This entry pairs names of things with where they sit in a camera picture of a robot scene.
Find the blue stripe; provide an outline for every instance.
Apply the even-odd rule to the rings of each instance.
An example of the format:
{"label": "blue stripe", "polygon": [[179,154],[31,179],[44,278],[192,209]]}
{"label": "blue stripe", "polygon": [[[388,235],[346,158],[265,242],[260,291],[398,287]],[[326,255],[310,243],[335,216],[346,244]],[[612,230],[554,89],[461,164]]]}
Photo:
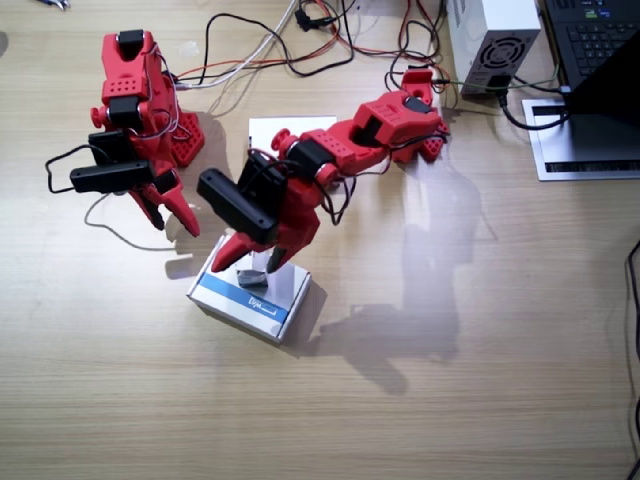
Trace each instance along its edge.
{"label": "blue stripe", "polygon": [[252,295],[247,290],[231,285],[213,275],[205,273],[200,279],[200,285],[280,324],[284,324],[287,315],[289,315],[289,312],[284,308],[278,307],[264,298]]}

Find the wood grain surface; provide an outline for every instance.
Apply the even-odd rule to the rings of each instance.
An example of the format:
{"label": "wood grain surface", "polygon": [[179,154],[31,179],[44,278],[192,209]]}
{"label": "wood grain surface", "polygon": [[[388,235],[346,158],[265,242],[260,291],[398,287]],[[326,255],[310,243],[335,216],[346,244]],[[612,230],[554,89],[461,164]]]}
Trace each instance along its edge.
{"label": "wood grain surface", "polygon": [[[357,43],[394,48],[405,2],[358,2]],[[237,178],[250,117],[352,116],[383,93],[389,60],[180,93],[207,135],[183,174],[197,239],[174,218],[154,230],[127,196],[96,205],[86,220],[102,227],[89,227],[99,195],[48,193],[45,160],[95,131],[105,33],[152,31],[181,72],[202,61],[211,15],[273,26],[287,3],[0,5],[0,478],[624,478],[635,457],[623,262],[640,189],[539,183],[528,136],[492,102],[444,108],[453,138],[440,160],[364,177],[339,228],[322,217],[295,258],[314,284],[282,348],[185,297],[225,229],[197,176]],[[437,1],[425,5],[435,15]],[[262,36],[220,20],[210,58],[243,58]],[[291,22],[284,38],[301,55],[326,37]],[[542,35],[520,74],[552,71]],[[523,95],[536,93],[512,94],[518,115]],[[84,152],[56,164],[56,184],[89,163]]]}

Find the black laptop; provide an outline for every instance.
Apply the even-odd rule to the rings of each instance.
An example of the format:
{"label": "black laptop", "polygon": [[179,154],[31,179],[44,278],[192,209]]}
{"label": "black laptop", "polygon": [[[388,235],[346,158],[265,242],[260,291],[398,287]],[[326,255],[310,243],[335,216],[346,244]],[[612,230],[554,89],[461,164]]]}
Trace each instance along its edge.
{"label": "black laptop", "polygon": [[640,113],[640,0],[546,0],[544,20],[574,113]]}

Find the white device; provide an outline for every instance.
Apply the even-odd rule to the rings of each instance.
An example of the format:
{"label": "white device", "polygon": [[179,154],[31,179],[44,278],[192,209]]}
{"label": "white device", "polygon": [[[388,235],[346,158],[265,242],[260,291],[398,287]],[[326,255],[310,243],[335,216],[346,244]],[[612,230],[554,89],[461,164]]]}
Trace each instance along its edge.
{"label": "white device", "polygon": [[473,84],[460,92],[507,86],[540,32],[535,0],[447,0],[447,8],[458,80]]}

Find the cooling fan grille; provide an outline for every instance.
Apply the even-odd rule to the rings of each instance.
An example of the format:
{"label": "cooling fan grille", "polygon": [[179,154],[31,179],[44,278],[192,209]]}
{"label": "cooling fan grille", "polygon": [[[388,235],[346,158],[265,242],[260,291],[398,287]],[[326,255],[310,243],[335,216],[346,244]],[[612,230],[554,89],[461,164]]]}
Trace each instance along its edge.
{"label": "cooling fan grille", "polygon": [[500,38],[491,42],[480,54],[483,68],[495,70],[518,62],[524,55],[525,44],[515,37]]}

